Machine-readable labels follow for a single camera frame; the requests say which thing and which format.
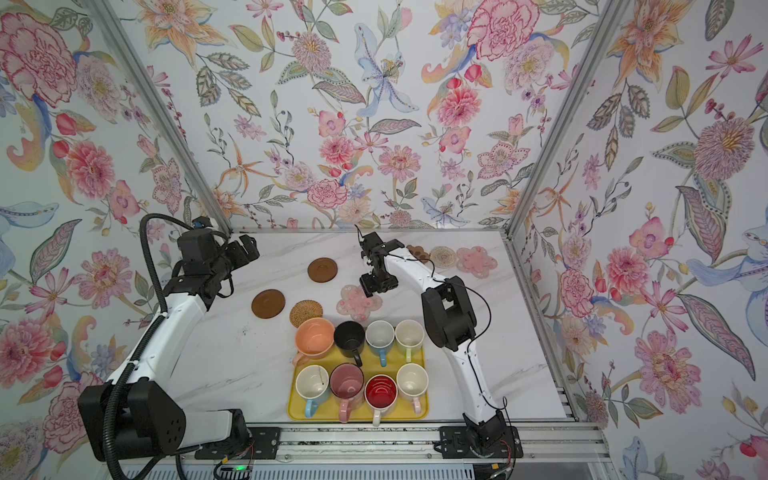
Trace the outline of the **pink flower coaster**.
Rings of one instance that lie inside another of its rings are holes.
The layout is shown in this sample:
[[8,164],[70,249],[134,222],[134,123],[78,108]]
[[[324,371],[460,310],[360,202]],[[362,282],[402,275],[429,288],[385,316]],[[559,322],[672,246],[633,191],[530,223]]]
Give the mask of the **pink flower coaster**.
[[366,322],[371,313],[379,310],[383,304],[380,296],[374,294],[368,297],[359,285],[344,286],[340,296],[336,304],[337,312],[359,323]]
[[456,257],[456,267],[459,271],[480,279],[487,278],[491,271],[498,267],[497,260],[482,246],[459,248],[456,251]]

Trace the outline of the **brown paw coaster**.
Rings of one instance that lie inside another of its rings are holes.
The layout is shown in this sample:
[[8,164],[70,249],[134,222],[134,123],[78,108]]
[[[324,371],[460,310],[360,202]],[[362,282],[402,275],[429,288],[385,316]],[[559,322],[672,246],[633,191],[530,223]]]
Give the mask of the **brown paw coaster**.
[[430,254],[426,252],[422,246],[407,245],[406,248],[410,254],[421,263],[427,264],[430,262]]

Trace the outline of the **dark brown round coaster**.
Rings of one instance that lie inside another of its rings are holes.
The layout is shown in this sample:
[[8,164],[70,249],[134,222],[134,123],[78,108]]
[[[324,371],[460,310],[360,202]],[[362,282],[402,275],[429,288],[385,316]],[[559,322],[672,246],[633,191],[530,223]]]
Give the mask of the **dark brown round coaster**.
[[317,258],[308,265],[307,274],[313,282],[327,283],[337,276],[338,265],[331,258]]

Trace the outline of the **patterned round white coaster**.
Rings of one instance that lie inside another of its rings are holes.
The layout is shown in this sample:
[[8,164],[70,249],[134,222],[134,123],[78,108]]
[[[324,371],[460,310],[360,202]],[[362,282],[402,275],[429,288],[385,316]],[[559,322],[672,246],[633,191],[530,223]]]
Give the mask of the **patterned round white coaster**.
[[453,268],[458,262],[458,256],[455,250],[447,246],[437,246],[430,253],[430,260],[438,269]]

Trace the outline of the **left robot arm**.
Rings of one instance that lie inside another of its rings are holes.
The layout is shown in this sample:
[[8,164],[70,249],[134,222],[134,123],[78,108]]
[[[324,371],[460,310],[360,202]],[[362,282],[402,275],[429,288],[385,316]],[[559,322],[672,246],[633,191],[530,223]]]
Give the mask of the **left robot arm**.
[[192,331],[221,297],[223,284],[260,256],[250,235],[225,244],[218,238],[210,228],[181,235],[182,259],[162,286],[159,312],[110,378],[82,392],[78,408],[98,460],[165,457],[192,447],[228,455],[248,446],[241,410],[185,410],[167,391]]

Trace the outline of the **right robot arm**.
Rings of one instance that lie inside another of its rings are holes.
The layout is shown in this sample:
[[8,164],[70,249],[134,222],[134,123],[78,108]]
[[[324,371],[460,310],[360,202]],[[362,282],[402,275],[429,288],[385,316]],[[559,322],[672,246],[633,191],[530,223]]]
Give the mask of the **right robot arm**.
[[476,331],[477,318],[470,300],[475,291],[457,277],[445,277],[413,256],[396,240],[384,241],[371,232],[357,233],[361,258],[370,267],[360,277],[366,296],[407,286],[420,296],[425,332],[449,361],[460,394],[465,424],[459,437],[469,453],[489,458],[503,449],[512,462],[523,456],[517,430],[506,407],[493,400],[481,370]]

